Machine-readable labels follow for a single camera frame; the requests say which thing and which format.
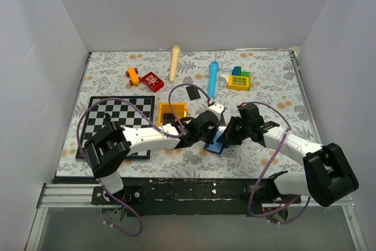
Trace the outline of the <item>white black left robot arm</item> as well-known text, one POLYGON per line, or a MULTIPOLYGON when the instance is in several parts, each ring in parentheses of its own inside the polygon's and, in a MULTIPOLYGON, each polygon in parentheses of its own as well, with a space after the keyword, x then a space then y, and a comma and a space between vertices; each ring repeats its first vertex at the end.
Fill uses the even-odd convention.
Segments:
POLYGON ((94 177, 106 188, 106 199, 118 204, 125 197, 118 168, 128 156, 148 150, 189 148, 199 141, 210 143, 220 125, 222 112, 208 109, 184 122, 182 129, 176 122, 157 129, 123 128, 111 122, 87 140, 81 152, 86 154, 94 177))

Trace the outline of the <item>blue leather card holder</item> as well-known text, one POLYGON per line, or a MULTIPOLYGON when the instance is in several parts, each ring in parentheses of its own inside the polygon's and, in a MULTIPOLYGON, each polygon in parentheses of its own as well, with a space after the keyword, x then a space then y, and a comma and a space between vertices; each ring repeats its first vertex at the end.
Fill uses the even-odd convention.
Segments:
POLYGON ((210 153, 214 153, 214 154, 217 154, 217 155, 220 155, 222 154, 223 150, 224 149, 227 149, 229 147, 229 144, 226 144, 226 143, 221 143, 221 142, 218 142, 218 138, 221 137, 221 135, 223 134, 223 132, 225 131, 226 127, 225 126, 219 126, 215 136, 214 136, 214 139, 213 139, 213 142, 212 143, 206 143, 203 147, 203 149, 207 152, 210 152, 210 153))

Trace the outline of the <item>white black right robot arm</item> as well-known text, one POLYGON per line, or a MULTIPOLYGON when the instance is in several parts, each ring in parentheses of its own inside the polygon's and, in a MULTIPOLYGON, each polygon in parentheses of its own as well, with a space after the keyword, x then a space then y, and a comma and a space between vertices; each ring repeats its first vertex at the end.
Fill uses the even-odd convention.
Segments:
POLYGON ((302 173, 282 171, 269 176, 261 186, 252 188, 257 197, 266 196, 277 203, 287 195, 308 196, 327 207, 359 188, 358 180, 337 144, 310 142, 276 122, 266 122, 255 103, 244 103, 238 110, 240 115, 231 117, 218 142, 241 145, 245 139, 251 139, 304 168, 302 173))

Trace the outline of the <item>black credit card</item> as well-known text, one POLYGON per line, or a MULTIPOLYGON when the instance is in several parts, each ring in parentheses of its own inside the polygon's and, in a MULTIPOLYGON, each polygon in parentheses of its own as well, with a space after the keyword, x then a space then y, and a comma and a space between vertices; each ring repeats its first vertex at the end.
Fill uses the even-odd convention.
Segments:
POLYGON ((187 94, 189 96, 189 99, 191 101, 194 101, 196 99, 200 99, 199 90, 194 86, 187 86, 186 87, 187 94))

